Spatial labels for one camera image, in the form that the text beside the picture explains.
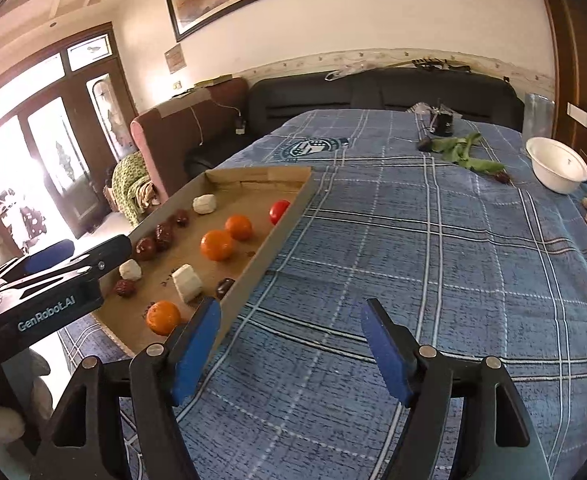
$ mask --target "white vegetable chunk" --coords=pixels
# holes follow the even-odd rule
[[[123,280],[137,282],[142,278],[142,269],[136,260],[127,260],[124,264],[118,267],[118,270],[120,271]]]
[[[214,195],[197,196],[193,206],[194,211],[199,215],[213,213],[216,210],[216,197]]]
[[[176,272],[171,274],[176,285],[176,290],[182,298],[182,301],[187,303],[193,300],[197,295],[203,291],[203,282],[196,274],[191,265],[183,265]]]

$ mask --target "printed logo on tablecloth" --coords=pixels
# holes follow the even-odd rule
[[[349,139],[346,137],[340,137],[339,139],[333,139],[331,137],[304,139],[285,146],[282,151],[282,156],[285,158],[298,158],[299,156],[312,155],[320,152],[335,152],[340,148],[347,148],[348,146]]]

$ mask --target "clear plastic container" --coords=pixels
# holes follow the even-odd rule
[[[522,151],[526,153],[525,145],[532,137],[551,138],[553,132],[553,113],[556,104],[551,99],[538,94],[527,94],[525,96],[525,120],[523,121],[523,146]]]

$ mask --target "red tomato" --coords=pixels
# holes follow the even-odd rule
[[[280,217],[285,214],[287,208],[290,206],[290,202],[288,200],[279,200],[278,202],[274,202],[269,210],[269,219],[273,225],[276,225],[280,220]]]

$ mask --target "green patterned cloth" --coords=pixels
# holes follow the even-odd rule
[[[141,182],[144,183],[144,177],[149,179],[142,153],[135,152],[125,156],[118,163],[111,180],[116,205],[133,227],[142,221],[142,211],[136,203],[135,188],[140,186]]]

